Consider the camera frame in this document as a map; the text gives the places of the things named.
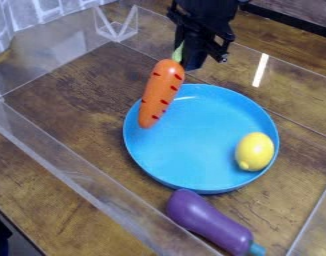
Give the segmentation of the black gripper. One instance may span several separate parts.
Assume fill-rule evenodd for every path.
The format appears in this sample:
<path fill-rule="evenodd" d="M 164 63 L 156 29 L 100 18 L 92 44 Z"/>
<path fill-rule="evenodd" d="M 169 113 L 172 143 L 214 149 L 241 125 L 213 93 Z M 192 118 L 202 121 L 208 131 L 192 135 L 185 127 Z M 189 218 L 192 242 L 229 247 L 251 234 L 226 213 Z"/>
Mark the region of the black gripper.
<path fill-rule="evenodd" d="M 181 51 L 185 71 L 201 67 L 208 56 L 226 61 L 228 47 L 235 41 L 229 22 L 237 8 L 249 0 L 172 0 L 166 17 L 176 26 L 173 50 Z"/>

